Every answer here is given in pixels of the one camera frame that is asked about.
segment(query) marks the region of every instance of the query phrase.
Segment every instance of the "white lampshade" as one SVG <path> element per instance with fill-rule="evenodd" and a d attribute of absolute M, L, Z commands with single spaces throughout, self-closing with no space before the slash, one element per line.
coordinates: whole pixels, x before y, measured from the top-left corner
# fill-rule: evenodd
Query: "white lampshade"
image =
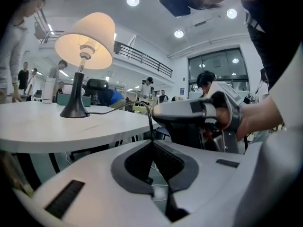
<path fill-rule="evenodd" d="M 86 69 L 103 69 L 113 62 L 115 23 L 104 13 L 92 13 L 75 23 L 56 41 L 55 50 L 68 63 L 80 66 L 80 46 L 93 43 L 95 53 L 85 62 Z"/>

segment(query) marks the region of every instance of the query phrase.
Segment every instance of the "ceiling light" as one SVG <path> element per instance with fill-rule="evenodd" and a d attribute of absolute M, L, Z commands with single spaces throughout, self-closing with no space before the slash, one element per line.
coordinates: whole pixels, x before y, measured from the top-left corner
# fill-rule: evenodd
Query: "ceiling light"
<path fill-rule="evenodd" d="M 175 32 L 175 37 L 176 37 L 176 38 L 182 38 L 183 36 L 184 36 L 184 33 L 183 33 L 182 30 L 177 30 L 177 31 Z"/>
<path fill-rule="evenodd" d="M 126 0 L 129 6 L 135 7 L 140 3 L 140 0 Z"/>
<path fill-rule="evenodd" d="M 49 30 L 51 31 L 51 34 L 54 35 L 53 29 L 50 24 L 48 24 L 48 27 L 49 27 Z"/>
<path fill-rule="evenodd" d="M 63 70 L 59 70 L 59 72 L 61 72 L 64 76 L 69 77 L 69 75 L 67 75 Z"/>
<path fill-rule="evenodd" d="M 234 10 L 234 9 L 229 9 L 229 10 L 227 11 L 227 17 L 229 17 L 229 18 L 231 18 L 231 19 L 236 18 L 237 15 L 238 15 L 238 13 L 237 13 L 237 11 Z"/>

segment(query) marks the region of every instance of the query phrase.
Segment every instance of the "black cable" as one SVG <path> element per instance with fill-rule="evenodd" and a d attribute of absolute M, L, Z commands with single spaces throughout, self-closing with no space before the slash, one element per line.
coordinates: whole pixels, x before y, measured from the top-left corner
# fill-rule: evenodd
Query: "black cable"
<path fill-rule="evenodd" d="M 119 110 L 121 108 L 124 108 L 125 106 L 128 106 L 128 105 L 131 105 L 131 104 L 142 104 L 143 106 L 145 106 L 146 110 L 147 110 L 147 116 L 148 116 L 148 122 L 149 122 L 149 125 L 150 125 L 150 132 L 151 132 L 151 140 L 153 141 L 154 138 L 153 138 L 153 125 L 152 125 L 152 115 L 151 115 L 151 112 L 150 112 L 150 109 L 148 108 L 147 104 L 144 103 L 144 102 L 138 102 L 138 101 L 133 101 L 133 102 L 128 102 L 124 105 L 122 105 L 121 107 L 118 107 L 118 108 L 115 108 L 114 110 L 111 110 L 111 111 L 108 111 L 106 113 L 90 113 L 89 114 L 98 114 L 98 115 L 104 115 L 104 114 L 108 114 L 108 113 L 111 113 L 113 111 L 116 111 L 116 110 Z"/>

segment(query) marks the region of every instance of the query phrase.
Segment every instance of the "round white table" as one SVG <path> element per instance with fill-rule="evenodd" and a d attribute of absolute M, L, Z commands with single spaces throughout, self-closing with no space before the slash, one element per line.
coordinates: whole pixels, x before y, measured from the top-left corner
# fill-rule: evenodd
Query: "round white table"
<path fill-rule="evenodd" d="M 0 105 L 0 149 L 18 153 L 20 164 L 26 167 L 22 169 L 28 181 L 36 181 L 34 189 L 41 183 L 37 181 L 39 178 L 29 154 L 48 153 L 58 173 L 60 170 L 54 153 L 90 149 L 134 137 L 150 129 L 145 115 L 117 110 L 105 115 L 68 119 L 60 116 L 63 108 L 54 103 L 34 101 Z M 96 113 L 112 110 L 104 106 L 86 109 Z"/>

